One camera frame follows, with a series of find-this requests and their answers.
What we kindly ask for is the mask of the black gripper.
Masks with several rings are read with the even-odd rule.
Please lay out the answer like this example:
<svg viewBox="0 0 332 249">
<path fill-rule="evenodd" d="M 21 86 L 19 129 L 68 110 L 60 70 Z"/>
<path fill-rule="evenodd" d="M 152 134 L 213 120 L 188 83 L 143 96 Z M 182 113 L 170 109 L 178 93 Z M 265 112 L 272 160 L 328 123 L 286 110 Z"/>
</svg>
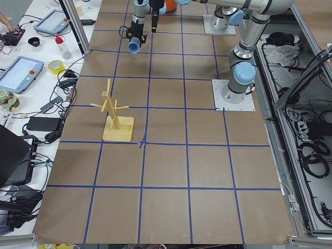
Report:
<svg viewBox="0 0 332 249">
<path fill-rule="evenodd" d="M 151 0 L 151 31 L 153 33 L 157 30 L 158 20 L 160 16 L 160 12 L 164 7 L 164 0 Z"/>
<path fill-rule="evenodd" d="M 131 26 L 126 30 L 126 38 L 131 40 L 132 38 L 138 38 L 141 44 L 146 43 L 147 34 L 143 33 L 144 24 L 139 24 L 138 21 L 131 21 Z"/>
</svg>

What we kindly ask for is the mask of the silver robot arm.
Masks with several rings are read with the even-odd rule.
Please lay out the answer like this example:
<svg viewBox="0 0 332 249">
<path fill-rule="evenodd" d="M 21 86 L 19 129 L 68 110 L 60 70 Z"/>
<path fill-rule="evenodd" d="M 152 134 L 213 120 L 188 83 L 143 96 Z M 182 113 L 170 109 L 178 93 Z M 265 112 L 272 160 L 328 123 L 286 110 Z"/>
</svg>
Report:
<svg viewBox="0 0 332 249">
<path fill-rule="evenodd" d="M 293 1 L 209 1 L 209 4 L 216 6 L 216 17 L 223 18 L 227 25 L 232 26 L 242 22 L 244 9 L 252 12 L 239 43 L 228 56 L 231 78 L 228 85 L 222 89 L 222 97 L 226 102 L 239 104 L 244 100 L 246 90 L 256 75 L 249 59 L 253 57 L 259 38 L 271 16 L 289 9 Z M 165 12 L 166 4 L 164 1 L 135 1 L 134 5 L 133 18 L 125 37 L 129 40 L 129 51 L 138 53 L 147 37 L 143 33 L 145 16 L 151 15 L 151 31 L 155 32 L 159 16 Z"/>
<path fill-rule="evenodd" d="M 144 28 L 145 17 L 147 14 L 151 15 L 151 31 L 156 32 L 159 16 L 166 13 L 167 5 L 164 0 L 145 0 L 134 1 L 134 13 L 132 22 L 141 30 Z"/>
</svg>

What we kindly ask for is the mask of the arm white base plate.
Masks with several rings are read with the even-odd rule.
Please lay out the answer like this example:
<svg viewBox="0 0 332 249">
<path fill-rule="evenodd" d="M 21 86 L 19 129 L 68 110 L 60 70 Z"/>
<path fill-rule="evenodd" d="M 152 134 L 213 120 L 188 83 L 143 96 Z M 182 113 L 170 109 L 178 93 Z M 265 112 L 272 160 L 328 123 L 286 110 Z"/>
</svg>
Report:
<svg viewBox="0 0 332 249">
<path fill-rule="evenodd" d="M 204 15 L 204 31 L 206 35 L 235 36 L 235 27 L 229 25 L 225 19 L 215 15 Z"/>
<path fill-rule="evenodd" d="M 219 111 L 254 112 L 255 105 L 252 94 L 246 95 L 250 88 L 244 93 L 233 93 L 228 88 L 229 80 L 212 80 L 215 109 Z"/>
</svg>

